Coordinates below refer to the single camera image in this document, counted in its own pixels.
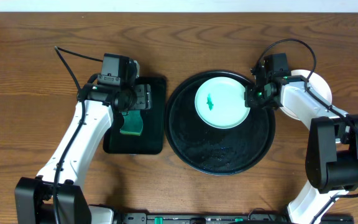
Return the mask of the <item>green sponge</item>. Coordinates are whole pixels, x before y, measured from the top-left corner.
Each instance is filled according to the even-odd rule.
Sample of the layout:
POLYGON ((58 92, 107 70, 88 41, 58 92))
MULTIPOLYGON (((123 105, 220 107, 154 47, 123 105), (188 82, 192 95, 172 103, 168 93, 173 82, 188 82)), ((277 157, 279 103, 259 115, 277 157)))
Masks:
POLYGON ((144 124, 140 110, 128 111, 124 116, 124 123, 120 128, 123 135, 140 136, 142 134, 144 124))

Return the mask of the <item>light green plate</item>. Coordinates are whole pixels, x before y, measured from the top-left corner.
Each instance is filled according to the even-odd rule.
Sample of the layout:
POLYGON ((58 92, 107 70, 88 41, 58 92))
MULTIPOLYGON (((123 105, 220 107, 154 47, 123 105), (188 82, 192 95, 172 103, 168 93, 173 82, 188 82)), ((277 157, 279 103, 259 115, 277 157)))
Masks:
POLYGON ((245 86, 233 78, 210 78, 196 91, 196 112, 214 128, 234 128, 250 113, 250 108, 245 106, 244 93, 245 86))

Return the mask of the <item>white plate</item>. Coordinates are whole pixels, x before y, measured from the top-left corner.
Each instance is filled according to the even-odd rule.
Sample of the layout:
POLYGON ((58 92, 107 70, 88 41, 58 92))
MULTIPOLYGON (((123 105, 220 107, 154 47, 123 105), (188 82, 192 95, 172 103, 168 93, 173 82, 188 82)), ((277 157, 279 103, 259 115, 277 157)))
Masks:
MULTIPOLYGON (((298 69, 298 70, 291 71, 292 76, 301 75, 306 78, 309 74, 310 74, 309 70, 298 69)), ((332 103, 333 96, 332 96, 331 89, 328 83, 321 76, 319 76, 317 73, 313 73, 310 78, 310 84, 319 95, 321 95, 329 103, 332 103)), ((281 107, 280 110, 290 118, 298 121, 300 120, 297 117, 297 115, 293 113, 291 110, 289 110, 288 108, 281 107)))

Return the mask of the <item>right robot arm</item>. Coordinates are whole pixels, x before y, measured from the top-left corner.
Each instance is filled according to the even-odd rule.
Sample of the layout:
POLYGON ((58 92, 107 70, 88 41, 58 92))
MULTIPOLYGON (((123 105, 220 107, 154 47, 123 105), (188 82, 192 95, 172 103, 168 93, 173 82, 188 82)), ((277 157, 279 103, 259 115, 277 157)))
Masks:
POLYGON ((308 180, 287 205, 292 223, 320 223, 340 198, 358 198, 358 114, 335 107, 299 75, 258 78, 244 96, 247 107, 289 109, 309 130, 308 180))

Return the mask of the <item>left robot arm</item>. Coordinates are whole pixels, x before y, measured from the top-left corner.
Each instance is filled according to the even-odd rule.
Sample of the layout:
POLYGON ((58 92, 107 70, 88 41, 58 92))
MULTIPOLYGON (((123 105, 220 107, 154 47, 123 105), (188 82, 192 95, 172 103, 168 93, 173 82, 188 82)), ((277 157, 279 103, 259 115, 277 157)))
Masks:
POLYGON ((119 132, 140 136, 140 112, 151 108, 149 85, 138 85, 139 64, 131 58, 106 56, 102 71, 79 91, 75 114, 53 156, 36 177, 15 187, 19 223, 114 223, 114 210, 89 205, 83 184, 90 163, 114 114, 124 123, 119 132))

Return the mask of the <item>black rectangular tray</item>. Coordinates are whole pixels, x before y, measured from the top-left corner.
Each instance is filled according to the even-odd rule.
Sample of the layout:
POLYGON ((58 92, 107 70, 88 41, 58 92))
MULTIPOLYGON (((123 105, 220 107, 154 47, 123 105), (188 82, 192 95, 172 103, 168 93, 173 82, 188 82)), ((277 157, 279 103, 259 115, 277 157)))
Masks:
POLYGON ((124 116, 114 113, 112 126, 106 131, 103 140, 103 150, 108 154, 156 155, 162 151, 166 81, 164 77, 140 77, 136 83, 150 85, 151 109, 140 111, 142 133, 139 136, 120 133, 124 116))

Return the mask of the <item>black round tray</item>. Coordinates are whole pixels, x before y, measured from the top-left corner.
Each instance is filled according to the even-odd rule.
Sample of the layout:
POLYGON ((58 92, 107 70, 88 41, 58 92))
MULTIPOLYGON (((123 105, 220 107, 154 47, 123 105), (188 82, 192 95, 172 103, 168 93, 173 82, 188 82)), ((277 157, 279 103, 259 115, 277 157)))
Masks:
POLYGON ((165 134, 176 155, 192 168, 211 175, 233 175, 256 165, 269 151, 275 135, 273 110, 252 109, 229 129, 214 128, 196 112, 197 89, 207 80, 232 78, 244 86, 253 81, 227 70, 198 73, 181 83, 165 108, 165 134))

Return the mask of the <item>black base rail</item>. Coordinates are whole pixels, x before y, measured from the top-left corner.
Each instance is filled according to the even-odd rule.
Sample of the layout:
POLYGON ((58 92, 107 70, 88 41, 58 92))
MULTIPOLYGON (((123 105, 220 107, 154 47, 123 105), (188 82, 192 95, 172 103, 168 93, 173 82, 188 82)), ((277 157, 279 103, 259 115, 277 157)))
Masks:
POLYGON ((256 208, 250 213, 219 214, 177 214, 177 213, 114 213, 113 224, 237 224, 237 223, 291 223, 286 213, 256 208))

